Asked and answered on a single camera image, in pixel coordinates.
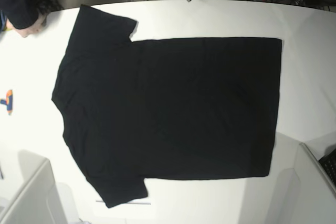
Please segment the black T-shirt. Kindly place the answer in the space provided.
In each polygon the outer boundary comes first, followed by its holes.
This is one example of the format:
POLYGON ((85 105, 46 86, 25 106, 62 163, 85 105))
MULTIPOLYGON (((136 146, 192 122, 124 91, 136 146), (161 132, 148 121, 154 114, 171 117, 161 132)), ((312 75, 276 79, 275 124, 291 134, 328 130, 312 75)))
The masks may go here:
POLYGON ((147 178, 268 176, 282 41, 133 42, 136 25, 81 6, 52 93, 64 141, 105 205, 145 198, 147 178))

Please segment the orange blue toy tool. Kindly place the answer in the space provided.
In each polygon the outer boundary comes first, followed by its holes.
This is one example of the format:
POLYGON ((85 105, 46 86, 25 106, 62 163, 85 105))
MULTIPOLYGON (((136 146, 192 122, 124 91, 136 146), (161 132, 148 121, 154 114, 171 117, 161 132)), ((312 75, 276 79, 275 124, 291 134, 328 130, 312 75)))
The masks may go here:
POLYGON ((6 110, 9 115, 12 114, 13 111, 13 91, 8 90, 6 93, 6 99, 1 99, 1 104, 6 106, 6 110))

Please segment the white bin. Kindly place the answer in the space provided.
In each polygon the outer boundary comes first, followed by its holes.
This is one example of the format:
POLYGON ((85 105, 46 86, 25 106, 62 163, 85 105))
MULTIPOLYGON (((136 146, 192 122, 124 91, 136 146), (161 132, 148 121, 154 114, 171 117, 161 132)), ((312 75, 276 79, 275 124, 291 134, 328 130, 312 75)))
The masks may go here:
POLYGON ((22 185, 1 211, 1 223, 67 223, 50 160, 18 152, 22 185))
POLYGON ((335 223, 335 186, 305 144, 300 144, 280 223, 335 223))

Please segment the person in dark clothing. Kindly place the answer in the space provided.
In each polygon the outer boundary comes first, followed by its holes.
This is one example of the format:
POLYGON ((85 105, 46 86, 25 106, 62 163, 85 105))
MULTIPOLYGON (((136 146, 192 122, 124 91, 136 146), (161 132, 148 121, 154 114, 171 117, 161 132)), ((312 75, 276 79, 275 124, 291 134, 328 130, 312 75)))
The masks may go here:
POLYGON ((34 0, 1 0, 1 32, 12 29, 26 38, 43 29, 47 15, 34 0))

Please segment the white bin right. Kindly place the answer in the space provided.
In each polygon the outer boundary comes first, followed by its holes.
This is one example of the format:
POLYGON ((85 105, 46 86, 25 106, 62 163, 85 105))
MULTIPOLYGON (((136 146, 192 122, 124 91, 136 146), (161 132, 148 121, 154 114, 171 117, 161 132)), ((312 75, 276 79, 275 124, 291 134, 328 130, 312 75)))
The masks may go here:
POLYGON ((305 144, 300 144, 280 223, 335 223, 335 186, 305 144))

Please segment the white bin left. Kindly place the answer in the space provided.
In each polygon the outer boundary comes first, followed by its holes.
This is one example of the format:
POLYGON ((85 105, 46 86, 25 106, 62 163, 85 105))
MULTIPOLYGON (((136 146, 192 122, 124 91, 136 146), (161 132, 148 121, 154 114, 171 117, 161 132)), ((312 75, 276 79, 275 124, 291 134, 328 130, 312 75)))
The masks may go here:
POLYGON ((22 185, 1 211, 1 223, 67 223, 50 160, 18 152, 22 185))

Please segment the black keyboard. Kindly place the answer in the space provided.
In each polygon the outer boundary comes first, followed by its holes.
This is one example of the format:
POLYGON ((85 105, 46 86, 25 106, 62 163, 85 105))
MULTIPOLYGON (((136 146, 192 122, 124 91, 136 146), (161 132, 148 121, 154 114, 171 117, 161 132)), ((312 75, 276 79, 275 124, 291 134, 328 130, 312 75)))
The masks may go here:
POLYGON ((324 156, 319 160, 320 165, 335 185, 336 182, 336 150, 333 150, 330 154, 324 156))

